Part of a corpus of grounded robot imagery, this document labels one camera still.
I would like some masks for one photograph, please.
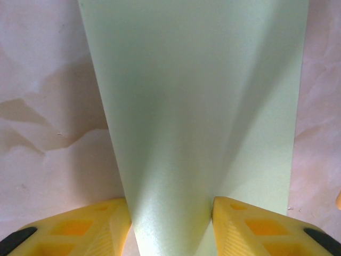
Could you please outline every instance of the yellow grip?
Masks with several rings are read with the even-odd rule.
[[[215,198],[212,222],[218,256],[341,255],[318,227],[231,198]]]
[[[125,199],[113,199],[26,225],[37,231],[9,256],[121,256],[130,226]]]

